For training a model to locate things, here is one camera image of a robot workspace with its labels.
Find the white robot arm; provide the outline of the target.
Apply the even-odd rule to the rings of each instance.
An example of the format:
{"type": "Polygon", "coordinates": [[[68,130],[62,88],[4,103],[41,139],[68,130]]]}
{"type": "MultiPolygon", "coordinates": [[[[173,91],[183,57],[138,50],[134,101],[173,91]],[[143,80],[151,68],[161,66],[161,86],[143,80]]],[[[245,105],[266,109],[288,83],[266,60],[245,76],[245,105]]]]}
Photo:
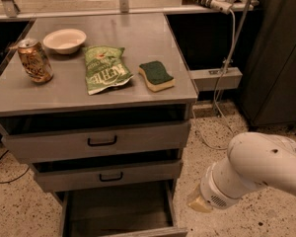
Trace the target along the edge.
{"type": "Polygon", "coordinates": [[[227,209],[267,187],[296,197],[296,142],[281,135],[244,132],[231,139],[222,160],[207,168],[187,205],[198,212],[227,209]]]}

